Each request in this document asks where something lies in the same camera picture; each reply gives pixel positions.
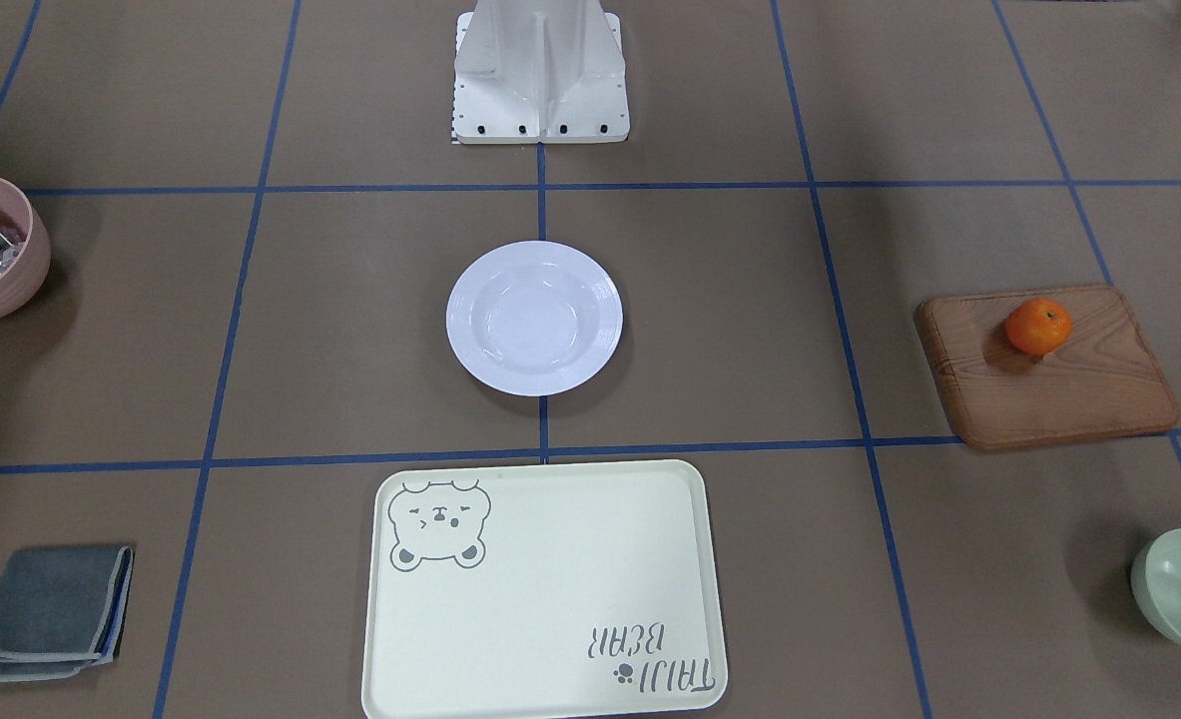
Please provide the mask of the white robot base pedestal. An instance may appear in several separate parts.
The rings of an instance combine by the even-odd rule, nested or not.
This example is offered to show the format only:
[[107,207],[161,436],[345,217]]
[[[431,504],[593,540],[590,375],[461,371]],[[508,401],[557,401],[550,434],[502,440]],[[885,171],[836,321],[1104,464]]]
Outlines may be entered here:
[[456,18],[454,50],[454,142],[627,140],[622,24],[603,4],[479,1]]

